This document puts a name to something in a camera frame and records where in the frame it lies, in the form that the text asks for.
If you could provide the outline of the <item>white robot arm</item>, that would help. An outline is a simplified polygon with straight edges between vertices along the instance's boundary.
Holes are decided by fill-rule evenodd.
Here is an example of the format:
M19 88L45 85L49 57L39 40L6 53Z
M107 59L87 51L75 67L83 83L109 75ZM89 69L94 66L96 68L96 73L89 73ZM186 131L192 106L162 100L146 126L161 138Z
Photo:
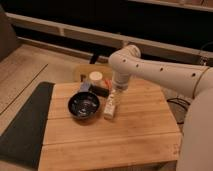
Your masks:
M112 53L112 85L126 90L131 76L176 91L193 101L183 126L176 171L213 171L213 67L143 60L135 45Z

